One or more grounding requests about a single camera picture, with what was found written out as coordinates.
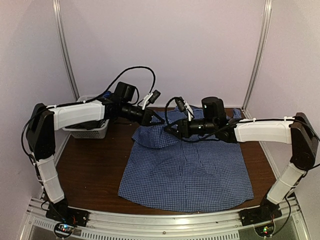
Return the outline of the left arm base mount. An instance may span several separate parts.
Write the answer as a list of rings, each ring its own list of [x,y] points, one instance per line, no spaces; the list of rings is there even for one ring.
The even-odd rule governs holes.
[[[53,233],[58,239],[65,240],[74,233],[77,227],[87,226],[89,212],[69,207],[66,197],[57,203],[46,199],[40,207],[46,211],[46,218],[57,221],[53,227]]]

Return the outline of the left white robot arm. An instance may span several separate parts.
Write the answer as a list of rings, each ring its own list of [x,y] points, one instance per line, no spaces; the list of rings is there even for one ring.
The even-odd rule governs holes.
[[[52,213],[61,222],[72,218],[72,211],[61,201],[65,199],[58,173],[55,167],[55,132],[87,122],[98,122],[124,118],[141,126],[161,125],[164,120],[147,106],[153,104],[161,95],[158,90],[148,93],[142,100],[143,105],[132,104],[136,87],[119,82],[114,92],[83,101],[46,106],[38,103],[29,121],[22,131],[22,140],[26,140],[30,153],[28,158],[39,173],[39,182],[43,186],[48,200],[55,204]]]

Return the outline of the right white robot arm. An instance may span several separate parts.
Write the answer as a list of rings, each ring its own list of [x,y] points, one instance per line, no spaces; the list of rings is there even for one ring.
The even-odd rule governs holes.
[[[186,114],[186,118],[169,122],[165,116],[164,130],[186,143],[192,143],[190,138],[198,135],[199,142],[214,136],[226,143],[275,142],[291,145],[292,156],[288,165],[266,193],[262,206],[256,210],[261,221],[268,220],[299,181],[319,166],[316,155],[320,138],[302,112],[283,118],[227,119],[222,99],[206,97],[201,101],[203,118],[196,119],[193,109],[182,97],[173,97],[171,101]]]

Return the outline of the white plastic laundry basket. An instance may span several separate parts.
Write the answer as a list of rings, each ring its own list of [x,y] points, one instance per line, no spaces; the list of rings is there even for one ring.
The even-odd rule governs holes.
[[[104,139],[109,126],[109,120],[105,120],[104,125],[101,128],[95,128],[92,130],[85,129],[66,129],[62,128],[63,131],[69,132],[70,135],[75,139]]]

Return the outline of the blue plaid long sleeve shirt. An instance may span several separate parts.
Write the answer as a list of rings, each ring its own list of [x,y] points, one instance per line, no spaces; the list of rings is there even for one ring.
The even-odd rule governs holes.
[[[219,212],[252,200],[254,192],[238,143],[194,135],[184,142],[163,126],[139,126],[118,196],[149,208]]]

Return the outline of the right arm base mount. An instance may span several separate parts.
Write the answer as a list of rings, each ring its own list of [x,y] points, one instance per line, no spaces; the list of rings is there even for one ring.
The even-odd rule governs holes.
[[[262,238],[271,237],[276,232],[275,219],[282,216],[279,204],[264,197],[259,206],[245,208],[239,212],[243,227],[254,226],[255,233]]]

